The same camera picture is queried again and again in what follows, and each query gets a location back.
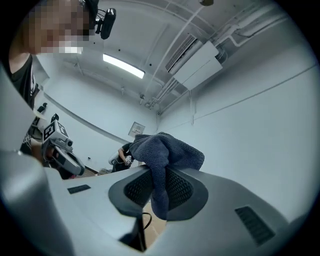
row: white ceiling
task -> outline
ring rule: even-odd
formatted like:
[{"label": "white ceiling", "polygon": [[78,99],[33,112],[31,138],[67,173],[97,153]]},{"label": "white ceiling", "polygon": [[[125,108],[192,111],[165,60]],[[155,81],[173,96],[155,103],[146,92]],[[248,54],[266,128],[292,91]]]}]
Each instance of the white ceiling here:
[{"label": "white ceiling", "polygon": [[[165,65],[186,38],[193,34],[201,41],[208,40],[218,29],[229,23],[242,10],[248,10],[259,0],[214,0],[205,7],[185,29],[164,59],[148,90],[146,88],[169,45],[185,22],[201,7],[198,0],[100,0],[99,9],[115,8],[117,17],[107,40],[95,35],[84,42],[82,54],[63,55],[66,67],[80,68],[90,76],[140,101],[144,104],[156,97],[162,86],[171,78]],[[143,79],[103,61],[103,53],[114,56],[145,71]],[[162,108],[174,101],[186,89],[179,85]]]}]

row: vent grille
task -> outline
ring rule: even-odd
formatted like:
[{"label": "vent grille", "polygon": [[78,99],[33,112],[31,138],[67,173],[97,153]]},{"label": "vent grille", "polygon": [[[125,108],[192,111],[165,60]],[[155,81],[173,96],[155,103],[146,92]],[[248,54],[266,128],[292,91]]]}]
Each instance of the vent grille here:
[{"label": "vent grille", "polygon": [[173,54],[169,62],[165,65],[166,70],[169,72],[171,68],[176,64],[176,62],[180,59],[180,57],[185,53],[185,51],[198,39],[194,37],[192,34],[183,41],[178,50]]},{"label": "vent grille", "polygon": [[249,231],[253,240],[258,246],[275,236],[275,233],[267,224],[258,216],[258,214],[249,206],[241,207],[234,210]]}]

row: black mesh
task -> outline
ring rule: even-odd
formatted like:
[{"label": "black mesh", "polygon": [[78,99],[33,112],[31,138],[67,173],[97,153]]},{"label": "black mesh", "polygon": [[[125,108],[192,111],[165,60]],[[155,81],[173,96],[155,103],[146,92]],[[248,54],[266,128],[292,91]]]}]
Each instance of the black mesh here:
[{"label": "black mesh", "polygon": [[275,233],[249,206],[235,209],[235,212],[258,246],[275,236]]},{"label": "black mesh", "polygon": [[153,180],[151,171],[144,173],[124,187],[124,194],[138,204],[144,207],[150,198],[153,190]]},{"label": "black mesh", "polygon": [[167,169],[165,190],[169,198],[170,211],[186,202],[192,196],[194,188],[187,180]]}]

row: white wall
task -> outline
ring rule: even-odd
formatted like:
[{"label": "white wall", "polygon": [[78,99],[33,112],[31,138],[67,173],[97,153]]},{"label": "white wall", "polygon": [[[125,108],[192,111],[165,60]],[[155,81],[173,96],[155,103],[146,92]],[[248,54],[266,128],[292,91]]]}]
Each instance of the white wall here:
[{"label": "white wall", "polygon": [[157,131],[202,151],[201,171],[244,185],[292,221],[319,189],[316,63],[292,24],[275,26],[197,92],[193,126],[186,96],[162,115]]},{"label": "white wall", "polygon": [[105,84],[72,71],[61,71],[44,91],[63,107],[94,126],[132,142],[134,122],[145,134],[156,131],[156,113]]},{"label": "white wall", "polygon": [[[50,122],[52,116],[55,113],[58,114],[59,122],[65,127],[70,139],[73,141],[73,152],[80,158],[83,164],[97,172],[101,168],[112,169],[112,166],[108,163],[108,159],[126,141],[114,140],[112,137],[107,137],[96,132],[56,106],[54,102],[44,97],[43,92],[40,91],[35,98],[34,108],[37,109],[44,102],[47,103],[47,107],[43,115]],[[42,123],[43,121],[40,120],[38,125],[41,126]]]}]

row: cable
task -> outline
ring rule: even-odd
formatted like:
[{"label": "cable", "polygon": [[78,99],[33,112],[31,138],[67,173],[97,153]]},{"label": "cable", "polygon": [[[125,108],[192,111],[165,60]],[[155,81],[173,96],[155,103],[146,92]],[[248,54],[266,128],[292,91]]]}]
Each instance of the cable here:
[{"label": "cable", "polygon": [[147,227],[149,227],[150,226],[150,224],[151,224],[151,221],[152,221],[152,216],[151,216],[151,214],[150,213],[148,213],[148,212],[143,212],[142,214],[147,214],[147,215],[149,215],[150,216],[150,220],[149,220],[149,222],[146,224],[146,226],[143,228],[144,230],[147,228]]}]

